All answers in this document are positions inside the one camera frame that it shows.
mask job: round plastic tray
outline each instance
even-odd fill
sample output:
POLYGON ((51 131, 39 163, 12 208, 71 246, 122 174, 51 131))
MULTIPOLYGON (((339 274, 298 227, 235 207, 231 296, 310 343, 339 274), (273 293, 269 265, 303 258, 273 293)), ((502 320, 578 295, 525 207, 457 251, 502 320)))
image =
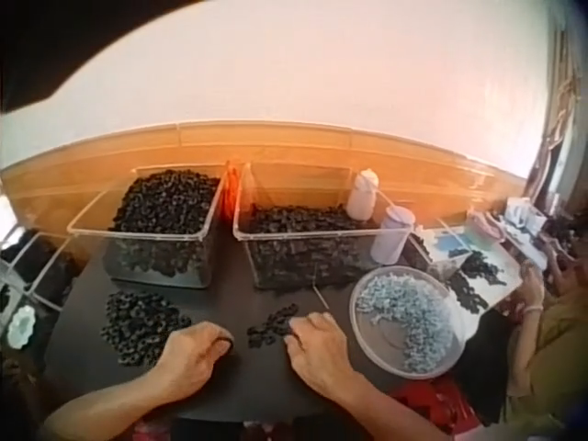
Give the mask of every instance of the round plastic tray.
POLYGON ((408 266, 385 266, 375 269, 363 276, 356 284, 349 301, 349 316, 356 339, 366 356, 380 368, 406 379, 432 379, 450 370, 463 353, 466 344, 466 333, 460 308, 449 291, 437 280, 408 266), (373 313, 359 313, 356 311, 356 300, 366 284, 376 276, 393 274, 394 276, 411 276, 424 280, 432 285, 450 313, 453 327, 453 341, 445 357, 437 367, 426 373, 414 373, 404 368, 404 331, 394 322, 380 321, 377 325, 371 323, 373 313))

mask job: plastic lid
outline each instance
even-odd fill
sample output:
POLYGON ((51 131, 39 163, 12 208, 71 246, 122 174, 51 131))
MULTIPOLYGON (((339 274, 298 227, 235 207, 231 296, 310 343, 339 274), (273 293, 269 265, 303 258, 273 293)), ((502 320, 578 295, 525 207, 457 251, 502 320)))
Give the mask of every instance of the plastic lid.
POLYGON ((386 266, 375 269, 363 276, 356 284, 349 301, 349 316, 351 325, 359 346, 366 356, 380 368, 406 379, 432 379, 450 370, 457 362, 466 344, 465 325, 457 301, 449 295, 447 289, 437 280, 408 266, 386 266), (402 327, 394 322, 380 320, 372 323, 376 312, 364 313, 356 309, 356 301, 366 284, 376 276, 392 273, 395 276, 410 276, 425 280, 433 285, 439 295, 444 298, 444 304, 448 307, 453 326, 453 343, 445 357, 436 368, 427 373, 415 373, 406 369, 404 362, 404 337, 402 327))
POLYGON ((400 207, 398 205, 390 205, 386 209, 386 216, 397 223, 401 223, 404 225, 414 225, 416 222, 416 217, 414 213, 405 207, 400 207))
POLYGON ((379 178, 371 168, 366 170, 362 170, 357 174, 356 177, 356 187, 362 190, 373 190, 378 188, 379 186, 379 178))

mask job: forearm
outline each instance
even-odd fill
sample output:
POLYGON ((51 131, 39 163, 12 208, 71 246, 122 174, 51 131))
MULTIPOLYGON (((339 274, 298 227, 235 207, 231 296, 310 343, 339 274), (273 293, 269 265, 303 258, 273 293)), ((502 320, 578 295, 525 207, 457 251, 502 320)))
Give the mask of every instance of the forearm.
POLYGON ((508 381, 508 394, 510 396, 525 396, 531 391, 529 365, 537 350, 537 334, 540 320, 541 311, 529 311, 524 316, 510 366, 508 381))
POLYGON ((421 415, 383 394, 359 374, 345 384, 345 391, 332 398, 348 411, 375 441, 449 439, 421 415))
POLYGON ((106 441, 161 404, 143 376, 66 403, 49 416, 41 433, 57 440, 106 441))

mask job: right hand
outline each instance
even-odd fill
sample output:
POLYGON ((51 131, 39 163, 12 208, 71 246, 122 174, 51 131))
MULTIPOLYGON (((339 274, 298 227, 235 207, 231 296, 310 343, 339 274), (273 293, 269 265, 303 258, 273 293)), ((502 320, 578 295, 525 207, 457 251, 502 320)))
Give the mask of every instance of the right hand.
POLYGON ((521 265, 521 278, 523 284, 519 288, 519 292, 525 306, 542 306, 545 298, 545 286, 541 270, 533 262, 527 260, 521 265))
POLYGON ((232 335, 210 322, 173 331, 157 364, 146 374, 161 404, 183 400, 206 384, 216 361, 232 347, 232 335))
POLYGON ((294 335, 284 340, 292 368, 311 389, 336 401, 337 391, 359 376, 349 362, 344 332, 328 312, 295 317, 290 327, 294 335))

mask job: white plastic bottle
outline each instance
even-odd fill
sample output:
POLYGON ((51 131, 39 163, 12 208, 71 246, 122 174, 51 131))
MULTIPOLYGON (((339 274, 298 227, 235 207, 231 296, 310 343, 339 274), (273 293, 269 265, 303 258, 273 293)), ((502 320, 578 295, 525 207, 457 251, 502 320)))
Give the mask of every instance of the white plastic bottle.
POLYGON ((371 245, 371 258, 381 265, 395 265, 401 256, 408 235, 414 229, 414 213, 405 207, 392 205, 380 224, 382 232, 371 245))
POLYGON ((371 170, 363 170, 356 176, 345 210, 355 221, 368 221, 374 213, 378 193, 378 175, 371 170))

